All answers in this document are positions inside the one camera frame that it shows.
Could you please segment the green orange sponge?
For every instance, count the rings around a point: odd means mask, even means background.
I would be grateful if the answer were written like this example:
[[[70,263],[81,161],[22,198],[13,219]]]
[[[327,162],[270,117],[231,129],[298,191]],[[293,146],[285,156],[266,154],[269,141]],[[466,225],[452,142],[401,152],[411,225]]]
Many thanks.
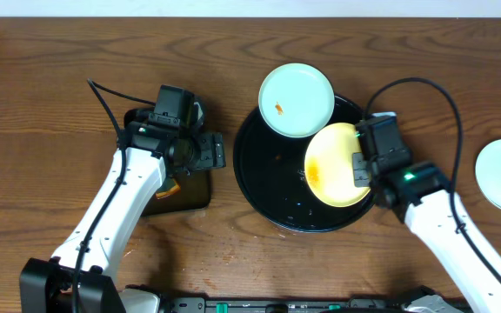
[[[177,180],[173,177],[167,177],[162,185],[157,189],[155,197],[156,199],[163,199],[178,193],[180,190],[181,187]]]

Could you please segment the yellow plate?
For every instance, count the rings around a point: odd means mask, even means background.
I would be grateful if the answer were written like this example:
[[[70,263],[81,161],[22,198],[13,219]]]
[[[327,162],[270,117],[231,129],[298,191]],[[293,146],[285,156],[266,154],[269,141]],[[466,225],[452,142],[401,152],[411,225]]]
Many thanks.
[[[312,194],[332,207],[349,207],[370,192],[368,176],[355,178],[353,156],[361,153],[356,128],[350,123],[332,123],[309,142],[304,158],[305,180]]]

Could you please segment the light blue plate top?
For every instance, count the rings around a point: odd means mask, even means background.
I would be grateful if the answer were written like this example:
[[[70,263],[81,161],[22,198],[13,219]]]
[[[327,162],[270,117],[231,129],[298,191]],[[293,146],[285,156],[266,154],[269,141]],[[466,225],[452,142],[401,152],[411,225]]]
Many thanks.
[[[320,70],[305,63],[287,63],[263,80],[258,108],[265,123],[279,135],[309,137],[329,122],[335,95]]]

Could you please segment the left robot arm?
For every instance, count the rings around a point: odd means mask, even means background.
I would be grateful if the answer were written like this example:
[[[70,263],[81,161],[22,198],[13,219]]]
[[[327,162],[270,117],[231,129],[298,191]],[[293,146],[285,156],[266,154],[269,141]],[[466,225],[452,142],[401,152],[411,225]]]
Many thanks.
[[[47,261],[31,258],[19,277],[23,312],[157,312],[160,296],[115,285],[144,208],[175,170],[225,166],[217,132],[183,133],[132,122],[118,135],[108,176],[81,222]]]

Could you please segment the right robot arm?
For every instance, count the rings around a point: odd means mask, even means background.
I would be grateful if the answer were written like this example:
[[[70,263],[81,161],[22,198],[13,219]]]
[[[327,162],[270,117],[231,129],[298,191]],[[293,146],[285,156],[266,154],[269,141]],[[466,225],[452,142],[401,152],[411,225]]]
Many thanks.
[[[407,149],[352,154],[379,204],[394,212],[442,264],[474,312],[501,312],[501,256],[470,218],[434,163],[414,164]]]

